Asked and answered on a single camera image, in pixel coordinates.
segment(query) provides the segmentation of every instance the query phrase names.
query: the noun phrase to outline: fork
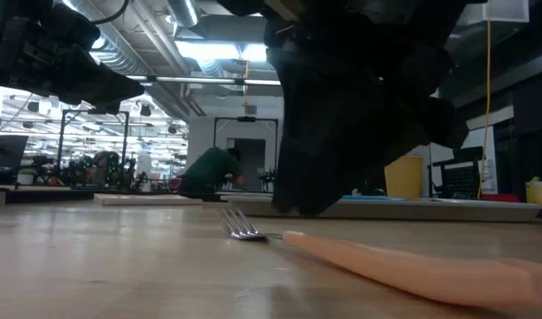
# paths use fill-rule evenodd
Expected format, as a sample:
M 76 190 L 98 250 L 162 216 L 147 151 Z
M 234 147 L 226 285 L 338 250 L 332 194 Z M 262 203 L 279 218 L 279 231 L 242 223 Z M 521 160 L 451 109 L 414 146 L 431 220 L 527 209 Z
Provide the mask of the fork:
M 477 307 L 542 305 L 542 264 L 532 261 L 446 259 L 295 231 L 264 234 L 239 209 L 223 208 L 217 215 L 234 239 L 281 239 L 353 273 L 431 300 Z

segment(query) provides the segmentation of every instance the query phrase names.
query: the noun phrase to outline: door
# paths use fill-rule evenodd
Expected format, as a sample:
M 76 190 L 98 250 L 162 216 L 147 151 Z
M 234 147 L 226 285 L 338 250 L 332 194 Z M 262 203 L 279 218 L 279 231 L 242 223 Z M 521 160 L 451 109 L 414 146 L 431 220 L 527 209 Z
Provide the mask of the door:
M 239 167 L 245 177 L 245 185 L 240 188 L 262 191 L 259 177 L 265 173 L 265 140 L 237 138 L 234 147 L 240 152 Z

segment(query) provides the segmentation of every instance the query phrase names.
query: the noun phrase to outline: person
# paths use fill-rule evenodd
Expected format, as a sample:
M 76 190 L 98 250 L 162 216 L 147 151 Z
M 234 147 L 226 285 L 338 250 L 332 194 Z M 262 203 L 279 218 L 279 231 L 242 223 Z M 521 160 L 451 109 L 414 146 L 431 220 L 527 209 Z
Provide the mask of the person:
M 227 181 L 245 184 L 239 167 L 240 152 L 213 147 L 202 154 L 182 175 L 178 193 L 189 198 L 210 198 Z

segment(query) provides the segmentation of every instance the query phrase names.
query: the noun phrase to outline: table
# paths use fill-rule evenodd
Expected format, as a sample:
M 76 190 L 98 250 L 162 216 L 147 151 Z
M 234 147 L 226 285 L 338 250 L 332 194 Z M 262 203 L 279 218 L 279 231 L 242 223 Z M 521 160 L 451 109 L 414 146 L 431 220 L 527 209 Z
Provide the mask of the table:
M 424 300 L 281 243 L 228 239 L 220 205 L 0 207 L 0 318 L 542 318 L 542 308 Z M 416 253 L 542 262 L 542 223 L 252 221 Z

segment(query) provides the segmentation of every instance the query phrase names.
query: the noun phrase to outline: peach plastic handle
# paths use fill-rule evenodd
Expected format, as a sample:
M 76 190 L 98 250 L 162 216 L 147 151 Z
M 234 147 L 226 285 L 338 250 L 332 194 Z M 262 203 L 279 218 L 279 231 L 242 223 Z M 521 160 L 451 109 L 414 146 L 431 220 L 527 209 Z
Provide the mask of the peach plastic handle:
M 516 259 L 421 256 L 288 231 L 286 245 L 428 299 L 478 307 L 542 305 L 542 265 Z

